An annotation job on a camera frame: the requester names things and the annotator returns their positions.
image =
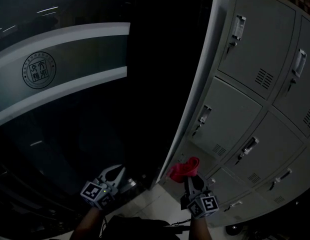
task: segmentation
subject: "pink fabric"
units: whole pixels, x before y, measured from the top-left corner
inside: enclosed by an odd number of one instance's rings
[[[186,163],[177,163],[170,168],[167,176],[177,183],[183,183],[187,177],[197,175],[200,160],[197,157],[191,157]]]

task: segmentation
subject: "metal locker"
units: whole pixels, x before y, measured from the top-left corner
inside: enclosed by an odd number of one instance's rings
[[[214,77],[189,139],[220,161],[240,140],[261,108],[239,90]]]
[[[256,193],[250,193],[228,204],[224,213],[237,221],[248,220],[266,213],[272,207]]]
[[[224,212],[223,209],[220,207],[220,210],[213,213],[212,215],[206,217],[207,225],[211,228],[218,227],[218,226],[226,226],[232,225],[236,223],[236,220],[232,217],[228,217]]]
[[[180,151],[174,155],[168,168],[177,163],[186,163],[191,157],[199,158],[198,172],[200,172],[203,176],[209,173],[217,165],[217,161],[214,157],[206,154],[193,143],[186,141]],[[164,182],[163,188],[178,201],[180,201],[181,196],[185,193],[184,184],[177,183],[170,178]]]
[[[287,168],[256,191],[282,206],[310,188],[310,149],[305,149]]]
[[[295,11],[277,0],[236,0],[219,69],[267,99],[291,43]]]
[[[222,168],[209,178],[209,182],[214,182],[210,189],[216,196],[219,205],[225,204],[249,190],[247,186],[237,182]]]
[[[218,162],[216,161],[214,157],[203,152],[200,148],[195,146],[190,141],[187,141],[183,145],[180,151],[180,155],[177,156],[176,163],[186,163],[188,159],[191,157],[197,157],[199,159],[198,171],[203,176],[208,174],[218,164]]]
[[[310,136],[310,21],[304,17],[290,72],[273,105]]]
[[[185,193],[184,183],[177,183],[167,178],[161,185],[167,193],[169,193],[177,202],[181,201],[182,195]]]
[[[252,187],[274,173],[301,145],[296,135],[268,112],[244,146],[225,165]]]

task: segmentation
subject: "tile floor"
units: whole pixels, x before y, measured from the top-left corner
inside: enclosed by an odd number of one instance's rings
[[[151,191],[145,191],[135,199],[106,216],[107,221],[114,215],[124,217],[140,217],[142,219],[163,220],[172,224],[175,222],[185,221],[191,218],[188,210],[181,210],[180,204],[172,198],[159,184]],[[213,240],[240,240],[241,235],[229,236],[225,232],[224,227],[209,228],[210,235]],[[51,237],[57,240],[69,240],[72,231]],[[178,235],[181,240],[189,238],[189,232],[185,231],[182,235]]]

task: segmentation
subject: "cable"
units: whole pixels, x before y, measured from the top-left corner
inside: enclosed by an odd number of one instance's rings
[[[99,238],[102,238],[104,229],[107,227],[107,224],[108,224],[108,222],[107,222],[107,220],[106,220],[106,217],[104,217],[104,218],[103,218],[103,223],[102,223],[102,225],[101,225],[101,233],[100,233]]]
[[[191,219],[189,218],[189,219],[181,221],[181,222],[175,222],[175,223],[171,224],[171,226],[178,226],[179,224],[184,224],[184,223],[190,222],[190,221],[191,221]]]

